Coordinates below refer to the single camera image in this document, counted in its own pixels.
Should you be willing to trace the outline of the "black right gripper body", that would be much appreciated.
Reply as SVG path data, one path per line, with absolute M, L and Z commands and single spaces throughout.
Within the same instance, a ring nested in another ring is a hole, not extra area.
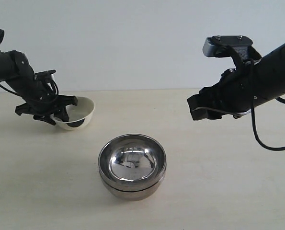
M 225 70 L 217 83 L 202 88 L 199 93 L 214 93 L 217 98 L 218 110 L 248 111 L 251 108 L 251 81 L 249 76 L 253 67 L 254 61 L 246 59 L 239 67 Z

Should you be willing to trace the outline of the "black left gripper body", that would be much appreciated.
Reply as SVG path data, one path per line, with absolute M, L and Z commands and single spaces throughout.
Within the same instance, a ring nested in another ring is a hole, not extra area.
M 25 101 L 15 108 L 17 115 L 46 115 L 54 112 L 58 87 L 55 81 L 45 83 L 32 77 L 14 78 L 14 90 Z

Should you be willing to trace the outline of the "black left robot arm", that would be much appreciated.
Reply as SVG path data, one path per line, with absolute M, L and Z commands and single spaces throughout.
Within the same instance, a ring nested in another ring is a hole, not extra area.
M 51 125 L 56 124 L 51 115 L 63 122 L 69 121 L 66 106 L 77 105 L 78 99 L 76 96 L 59 94 L 53 79 L 55 73 L 54 69 L 35 73 L 22 52 L 0 52 L 0 83 L 5 82 L 12 91 L 4 90 L 25 101 L 16 106 L 17 115 L 32 115 L 34 120 Z

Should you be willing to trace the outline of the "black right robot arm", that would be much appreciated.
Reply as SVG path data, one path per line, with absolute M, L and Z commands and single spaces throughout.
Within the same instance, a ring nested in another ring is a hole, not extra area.
M 214 35 L 206 38 L 202 51 L 208 58 L 232 58 L 235 67 L 187 99 L 194 121 L 224 115 L 237 119 L 285 95 L 285 43 L 261 56 L 247 36 Z

